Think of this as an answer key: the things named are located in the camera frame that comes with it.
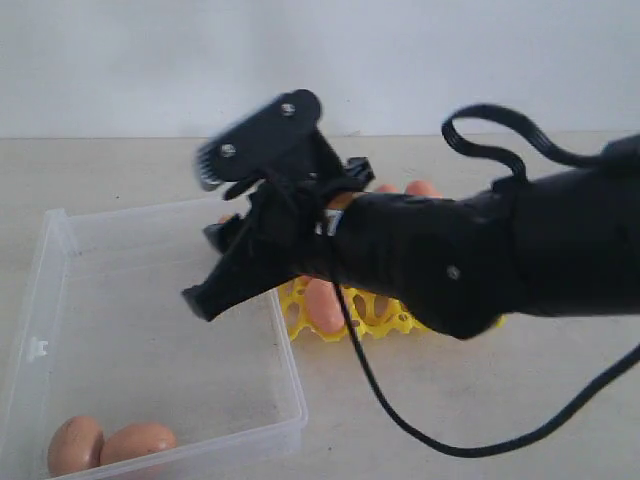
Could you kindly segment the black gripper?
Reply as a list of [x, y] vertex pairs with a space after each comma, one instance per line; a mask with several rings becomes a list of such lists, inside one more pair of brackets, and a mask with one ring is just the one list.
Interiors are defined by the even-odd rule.
[[[365, 157], [343, 164], [335, 178], [293, 180], [269, 173], [249, 195], [251, 208], [244, 216], [203, 229], [209, 244], [225, 253], [201, 283], [184, 289], [191, 311], [213, 321], [230, 308], [293, 279], [297, 273], [301, 242], [315, 235], [322, 210], [321, 194], [359, 192], [374, 179]], [[236, 183], [226, 193], [234, 193]]]

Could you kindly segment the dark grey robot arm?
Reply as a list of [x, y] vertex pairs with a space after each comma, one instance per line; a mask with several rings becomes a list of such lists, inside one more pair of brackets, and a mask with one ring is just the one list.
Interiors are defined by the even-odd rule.
[[215, 229], [221, 259], [183, 291], [213, 320], [296, 276], [399, 300], [428, 328], [469, 339], [508, 313], [639, 310], [639, 140], [594, 165], [532, 182], [511, 177], [463, 200], [265, 184], [250, 213]]

